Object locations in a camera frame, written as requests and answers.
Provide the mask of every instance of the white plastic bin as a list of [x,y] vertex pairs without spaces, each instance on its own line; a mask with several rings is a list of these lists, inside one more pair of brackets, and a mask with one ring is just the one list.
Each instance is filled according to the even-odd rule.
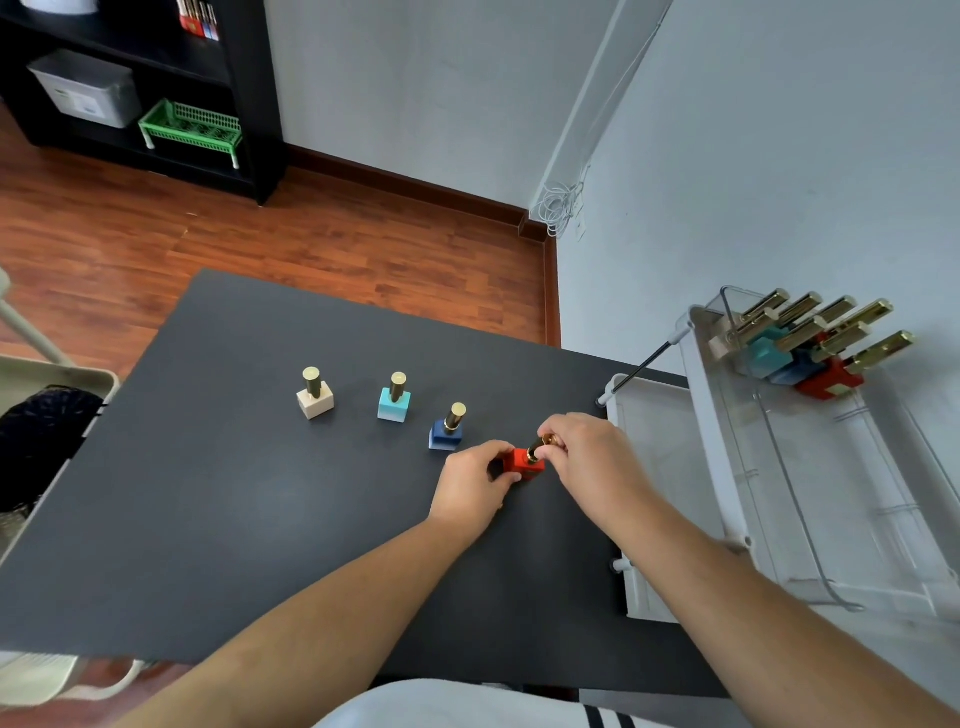
[[60,113],[123,129],[142,112],[133,71],[60,49],[29,66]]

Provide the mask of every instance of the gold bottle cap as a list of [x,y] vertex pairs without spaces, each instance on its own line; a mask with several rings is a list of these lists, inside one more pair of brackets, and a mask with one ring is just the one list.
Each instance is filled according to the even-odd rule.
[[398,401],[403,397],[403,385],[407,383],[407,375],[403,372],[394,372],[390,377],[390,401]]
[[467,414],[467,407],[462,402],[454,402],[450,407],[450,414],[444,420],[444,429],[447,434],[452,434],[460,426],[461,420]]
[[774,346],[783,353],[792,352],[801,344],[805,344],[818,333],[827,329],[827,322],[822,316],[814,316],[805,324],[794,328],[790,333],[779,339]]
[[527,448],[527,462],[533,465],[534,463],[539,463],[540,459],[534,454],[537,451],[537,448],[541,448],[544,445],[556,445],[560,440],[555,434],[549,432],[543,437],[538,437],[537,442]]
[[306,391],[314,400],[320,398],[324,383],[320,379],[320,370],[317,367],[307,367],[303,370],[303,381],[306,382]]
[[795,321],[799,321],[803,316],[808,314],[823,302],[823,296],[821,296],[819,293],[810,291],[803,298],[797,299],[795,302],[787,306],[783,311],[779,311],[780,321],[778,322],[778,326],[785,327],[789,326]]
[[916,343],[916,341],[917,337],[909,331],[898,331],[868,349],[854,354],[849,359],[845,359],[843,367],[847,370],[848,374],[863,374],[867,369],[875,367],[881,361],[889,359],[897,352],[902,352],[907,347]]
[[759,316],[764,308],[779,308],[790,300],[790,294],[782,288],[778,288],[772,293],[768,293],[758,302],[743,312],[742,321],[744,324],[750,323],[756,316]]
[[835,327],[834,331],[842,331],[846,328],[850,328],[855,324],[872,324],[875,321],[879,321],[888,313],[892,313],[894,310],[894,305],[887,301],[886,299],[877,299],[870,305],[865,305],[859,311],[854,313],[852,316],[847,317]]
[[755,317],[732,333],[733,342],[740,346],[747,346],[756,339],[763,331],[773,326],[778,321],[777,312],[773,308],[764,308]]
[[840,353],[851,344],[855,344],[870,335],[870,327],[858,323],[842,331],[835,331],[829,339],[810,353],[810,359],[817,364],[827,361],[831,356]]
[[856,299],[853,296],[841,296],[830,305],[823,308],[818,315],[823,316],[828,324],[833,323],[841,316],[846,316],[856,308]]

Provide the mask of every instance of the green plastic basket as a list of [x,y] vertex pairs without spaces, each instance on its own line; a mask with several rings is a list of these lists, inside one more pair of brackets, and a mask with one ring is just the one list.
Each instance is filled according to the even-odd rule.
[[236,116],[163,99],[138,123],[148,149],[155,148],[152,136],[193,144],[214,152],[226,152],[233,160],[233,169],[240,169],[237,147],[243,139],[243,132],[240,131],[240,119]]

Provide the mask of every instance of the nail polish bottle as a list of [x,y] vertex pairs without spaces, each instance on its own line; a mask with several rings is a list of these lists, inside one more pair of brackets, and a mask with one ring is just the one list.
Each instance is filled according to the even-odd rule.
[[787,306],[783,311],[777,312],[777,325],[766,328],[758,338],[773,339],[774,341],[782,339],[790,331],[796,328],[796,322],[812,311],[818,305],[823,303],[819,293],[810,291],[801,299]]
[[817,316],[820,316],[828,324],[832,324],[834,321],[839,319],[841,316],[846,316],[848,313],[853,311],[856,308],[856,299],[853,296],[841,296],[833,303],[825,305],[819,311],[816,312]]
[[863,373],[897,352],[911,346],[916,338],[909,331],[898,331],[869,349],[840,361],[832,357],[819,374],[796,385],[798,392],[817,400],[833,400],[849,394],[864,383]]
[[464,431],[460,427],[460,422],[466,414],[467,408],[461,402],[454,402],[446,418],[433,424],[427,446],[430,449],[451,451],[460,447],[460,443],[464,439]]
[[819,316],[783,336],[772,339],[761,335],[737,357],[736,370],[746,376],[764,379],[784,367],[793,364],[793,351],[827,328],[827,322]]
[[855,324],[843,331],[834,332],[824,338],[812,349],[797,349],[794,352],[794,362],[767,376],[771,384],[794,386],[819,374],[827,368],[827,360],[840,353],[846,347],[865,339],[870,335],[870,327],[866,324]]
[[730,316],[723,316],[713,328],[713,336],[723,336],[731,328],[740,328],[744,324],[749,324],[753,319],[763,313],[765,308],[778,308],[790,300],[790,294],[782,288],[778,288],[772,293],[768,293],[757,303],[752,305],[743,313],[732,312]]
[[534,454],[537,448],[543,445],[556,445],[557,442],[556,435],[543,435],[543,437],[538,437],[537,442],[527,449],[517,448],[508,452],[503,456],[503,472],[520,473],[523,480],[533,480],[546,470],[546,463],[538,460]]
[[758,315],[745,324],[727,333],[719,334],[709,340],[710,352],[719,361],[728,354],[738,352],[754,341],[766,329],[777,324],[777,312],[773,308],[764,308]]
[[380,392],[380,404],[376,416],[381,420],[402,423],[407,419],[407,410],[410,408],[410,393],[404,392],[407,375],[403,372],[394,372],[390,377],[390,386]]
[[303,381],[306,383],[306,388],[297,392],[297,403],[307,420],[312,420],[333,409],[333,392],[321,379],[320,370],[317,367],[304,369]]

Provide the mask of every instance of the black shelf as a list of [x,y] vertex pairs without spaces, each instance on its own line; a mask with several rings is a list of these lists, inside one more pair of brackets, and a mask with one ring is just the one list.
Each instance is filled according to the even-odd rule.
[[19,0],[0,0],[0,18],[38,33],[125,61],[178,73],[197,81],[230,85],[224,49],[215,40],[191,36],[180,26],[151,23],[138,30],[123,15],[54,15],[24,8]]
[[[220,41],[180,27],[176,0],[100,0],[92,15],[34,12],[0,0],[0,96],[36,146],[146,169],[252,197],[263,205],[286,172],[287,152],[276,99],[263,0],[207,0]],[[57,111],[28,64],[58,48],[125,65],[144,113],[159,99],[237,116],[244,139],[240,169],[229,155],[156,140],[147,149],[136,122],[127,129]]]
[[253,196],[253,179],[245,174],[243,165],[240,170],[233,169],[229,155],[165,139],[156,139],[156,150],[150,150],[135,124],[113,129],[72,116],[63,116],[62,120],[65,133],[57,136],[53,146]]

